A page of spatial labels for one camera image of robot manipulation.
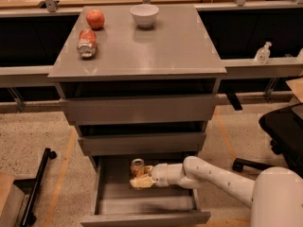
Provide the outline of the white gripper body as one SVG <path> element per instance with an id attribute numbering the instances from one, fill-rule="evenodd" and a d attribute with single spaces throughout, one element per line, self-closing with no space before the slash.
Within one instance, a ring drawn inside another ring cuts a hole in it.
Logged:
<path id="1" fill-rule="evenodd" d="M 151 176 L 156 186 L 158 187 L 169 186 L 167 169 L 168 169 L 168 164 L 159 164 L 153 167 L 151 171 Z"/>

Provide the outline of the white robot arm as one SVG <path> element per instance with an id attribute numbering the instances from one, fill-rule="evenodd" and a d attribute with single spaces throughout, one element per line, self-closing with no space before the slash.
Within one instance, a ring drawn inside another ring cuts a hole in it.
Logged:
<path id="1" fill-rule="evenodd" d="M 142 159 L 131 163 L 136 189 L 154 185 L 178 185 L 198 189 L 203 181 L 213 183 L 251 208 L 250 227 L 303 227 L 303 179 L 288 168 L 271 166 L 255 180 L 188 156 L 181 164 L 147 166 Z"/>

